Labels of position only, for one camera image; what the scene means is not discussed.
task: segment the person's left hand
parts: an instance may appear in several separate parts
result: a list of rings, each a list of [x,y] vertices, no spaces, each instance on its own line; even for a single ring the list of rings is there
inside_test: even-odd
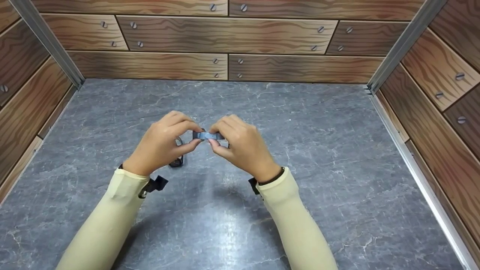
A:
[[[175,139],[187,130],[202,132],[202,128],[190,117],[179,111],[171,111],[147,130],[133,154],[123,163],[123,169],[137,175],[149,176],[156,169],[195,150],[201,143],[194,139],[177,146]]]

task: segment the wood grain pattern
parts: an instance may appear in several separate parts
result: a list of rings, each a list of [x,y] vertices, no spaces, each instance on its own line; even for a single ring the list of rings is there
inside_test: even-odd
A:
[[[228,69],[230,80],[238,81],[362,84],[368,82],[382,60],[382,57],[230,54]]]
[[[8,0],[0,0],[0,32],[5,30],[9,25],[15,22],[20,15],[10,5]]]
[[[406,20],[423,0],[230,0],[230,16],[355,20]],[[247,4],[247,11],[240,7]]]
[[[227,16],[228,0],[32,0],[40,12]]]
[[[402,63],[442,111],[480,82],[480,74],[430,29],[415,42]],[[457,73],[464,73],[465,78],[456,80]],[[438,92],[443,96],[436,98]]]
[[[480,71],[478,0],[448,0],[430,27]]]
[[[445,117],[460,137],[480,159],[480,85],[444,112]],[[459,117],[465,123],[459,123]]]
[[[86,78],[227,80],[226,54],[69,51],[69,55]]]
[[[327,20],[117,18],[131,50],[169,52],[324,54],[337,24]],[[136,22],[137,29],[130,22]],[[318,33],[321,26],[324,31]]]
[[[42,16],[65,49],[128,50],[114,15],[42,14]],[[101,22],[105,22],[107,27],[104,28]]]
[[[67,76],[50,58],[0,110],[0,184],[70,85]]]
[[[18,177],[23,172],[29,161],[32,159],[33,154],[42,144],[42,139],[35,136],[33,142],[28,146],[27,150],[23,153],[22,157],[18,160],[17,164],[13,168],[12,172],[7,176],[2,185],[0,185],[0,204],[3,203],[10,190],[17,183]]]
[[[430,184],[430,187],[432,188],[433,192],[435,193],[437,199],[440,201],[440,204],[444,208],[445,212],[448,215],[448,218],[450,221],[453,223],[455,226],[456,231],[462,238],[463,242],[467,246],[467,249],[469,250],[470,254],[472,255],[473,259],[477,263],[477,265],[480,265],[480,247],[475,243],[475,240],[473,239],[472,235],[468,231],[468,229],[465,227],[465,224],[459,217],[458,213],[456,212],[455,208],[453,207],[452,203],[446,196],[445,192],[443,189],[440,187],[438,184],[438,181],[436,180],[435,176],[433,175],[432,171],[428,167],[427,163],[425,163],[425,160],[423,157],[420,155],[417,147],[415,144],[409,140],[408,142],[405,143],[410,150],[414,160],[420,167],[420,170],[422,171],[423,175],[427,179],[428,183]]]
[[[460,218],[480,243],[480,162],[402,65],[381,88]]]
[[[0,106],[15,95],[49,56],[48,51],[23,20],[0,35]]]
[[[48,120],[45,122],[45,124],[40,129],[40,132],[38,133],[38,136],[40,138],[44,139],[45,136],[47,136],[48,132],[50,131],[50,128],[53,126],[55,121],[58,119],[60,114],[63,112],[63,110],[67,106],[68,102],[70,101],[72,96],[75,94],[76,90],[77,90],[77,88],[75,86],[71,86],[70,89],[68,89],[67,93],[63,96],[63,98],[57,104],[53,113],[50,115]]]
[[[327,54],[385,56],[407,25],[403,22],[340,21]]]
[[[395,112],[392,110],[392,107],[390,106],[390,104],[388,104],[388,101],[385,99],[384,95],[382,94],[382,90],[380,89],[379,91],[377,91],[376,95],[378,97],[378,100],[382,104],[382,107],[385,109],[385,112],[387,113],[388,118],[390,118],[390,120],[393,123],[393,126],[396,128],[396,131],[402,138],[403,142],[408,141],[410,137],[405,131],[405,128],[403,128],[402,123],[400,123],[400,120],[398,120],[398,117],[396,116]]]

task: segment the yellow sleeve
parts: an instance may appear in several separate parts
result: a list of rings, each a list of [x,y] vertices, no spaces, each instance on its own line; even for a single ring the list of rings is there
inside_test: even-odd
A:
[[[285,168],[282,176],[270,184],[257,184],[257,189],[278,228],[292,269],[337,270],[327,241],[303,206],[290,170]]]
[[[110,270],[137,217],[149,178],[117,169],[107,192],[65,250],[57,270]]]

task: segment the hand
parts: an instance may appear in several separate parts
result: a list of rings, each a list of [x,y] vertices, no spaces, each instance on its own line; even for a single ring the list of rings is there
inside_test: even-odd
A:
[[[190,117],[179,111],[171,111],[147,130],[133,154],[123,163],[123,169],[142,176],[149,176],[156,169],[168,165],[181,155],[190,153],[200,139],[177,146],[175,139],[187,130],[203,131]]]
[[[210,128],[210,133],[220,132],[227,139],[229,148],[216,140],[208,140],[217,155],[248,172],[258,182],[274,178],[281,168],[272,158],[257,128],[236,115],[225,116]]]

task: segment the small metal object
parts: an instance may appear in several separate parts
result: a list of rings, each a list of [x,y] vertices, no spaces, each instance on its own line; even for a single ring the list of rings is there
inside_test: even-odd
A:
[[[463,124],[467,121],[467,119],[465,118],[465,116],[460,116],[457,120],[456,120],[459,124]]]
[[[463,73],[463,72],[459,72],[459,73],[457,73],[457,74],[455,75],[455,79],[456,79],[457,81],[463,80],[463,78],[465,78],[465,73]]]

